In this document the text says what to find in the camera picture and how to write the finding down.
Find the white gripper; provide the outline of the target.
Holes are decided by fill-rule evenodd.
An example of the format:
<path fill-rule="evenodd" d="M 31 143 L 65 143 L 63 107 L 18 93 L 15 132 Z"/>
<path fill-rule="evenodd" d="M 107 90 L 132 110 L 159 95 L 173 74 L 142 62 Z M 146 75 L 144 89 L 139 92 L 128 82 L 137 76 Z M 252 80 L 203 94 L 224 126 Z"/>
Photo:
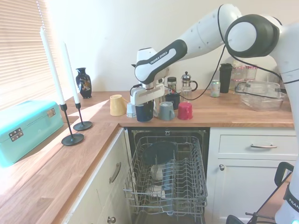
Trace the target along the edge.
<path fill-rule="evenodd" d="M 153 116 L 154 100 L 164 95 L 164 84 L 158 84 L 152 89 L 145 89 L 141 84 L 134 85 L 130 90 L 130 102 L 133 105 L 144 107 L 147 103 L 148 116 Z"/>

